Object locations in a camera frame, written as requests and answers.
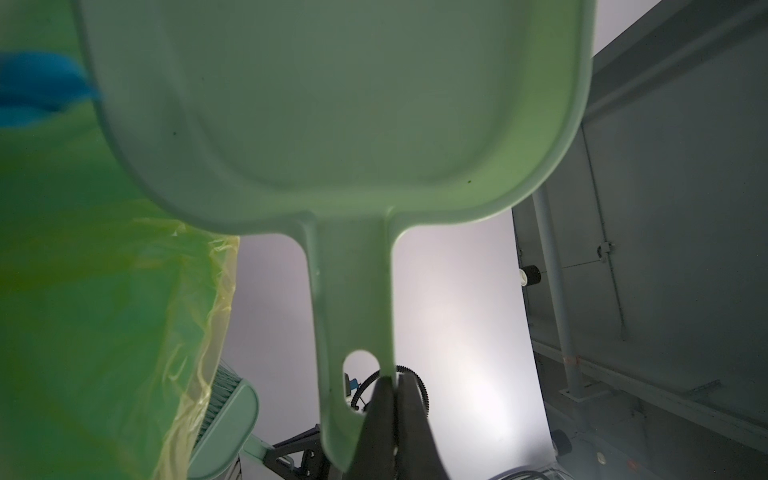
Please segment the mint green dustpan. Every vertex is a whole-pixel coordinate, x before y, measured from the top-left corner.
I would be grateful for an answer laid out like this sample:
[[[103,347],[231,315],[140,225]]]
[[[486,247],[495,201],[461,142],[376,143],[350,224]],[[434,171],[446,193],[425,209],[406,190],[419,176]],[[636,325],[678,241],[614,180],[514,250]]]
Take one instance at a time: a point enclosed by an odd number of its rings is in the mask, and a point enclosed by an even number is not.
[[[392,250],[529,197],[587,102],[592,1],[77,1],[100,126],[173,216],[303,248],[321,442],[348,471],[356,351],[395,370]]]

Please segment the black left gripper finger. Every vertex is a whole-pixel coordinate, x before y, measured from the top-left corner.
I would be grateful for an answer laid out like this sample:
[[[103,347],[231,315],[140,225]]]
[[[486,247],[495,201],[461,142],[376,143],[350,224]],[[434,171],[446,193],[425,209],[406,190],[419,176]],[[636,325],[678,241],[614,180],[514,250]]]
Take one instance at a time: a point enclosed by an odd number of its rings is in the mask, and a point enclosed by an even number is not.
[[[403,373],[396,391],[396,478],[448,480],[429,426],[417,379]]]

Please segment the mint green hand brush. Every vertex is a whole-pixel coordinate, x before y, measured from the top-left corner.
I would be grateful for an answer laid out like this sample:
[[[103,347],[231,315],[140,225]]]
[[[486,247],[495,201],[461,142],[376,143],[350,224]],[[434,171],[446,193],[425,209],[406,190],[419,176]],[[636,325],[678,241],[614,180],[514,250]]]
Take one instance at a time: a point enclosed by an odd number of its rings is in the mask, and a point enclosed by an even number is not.
[[[253,434],[259,409],[253,386],[226,365],[219,365],[187,478],[215,479],[241,454],[263,463],[272,447]]]

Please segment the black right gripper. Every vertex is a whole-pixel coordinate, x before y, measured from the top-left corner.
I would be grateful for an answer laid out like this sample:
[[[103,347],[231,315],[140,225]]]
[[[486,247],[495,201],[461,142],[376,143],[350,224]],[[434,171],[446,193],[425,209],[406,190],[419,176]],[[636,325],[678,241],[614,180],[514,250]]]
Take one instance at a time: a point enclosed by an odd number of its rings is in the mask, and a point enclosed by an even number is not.
[[[352,463],[344,478],[352,480],[392,480],[395,478],[396,397],[391,377],[380,378]],[[326,480],[330,461],[323,452],[320,427],[315,425],[267,450],[264,466],[281,479]]]

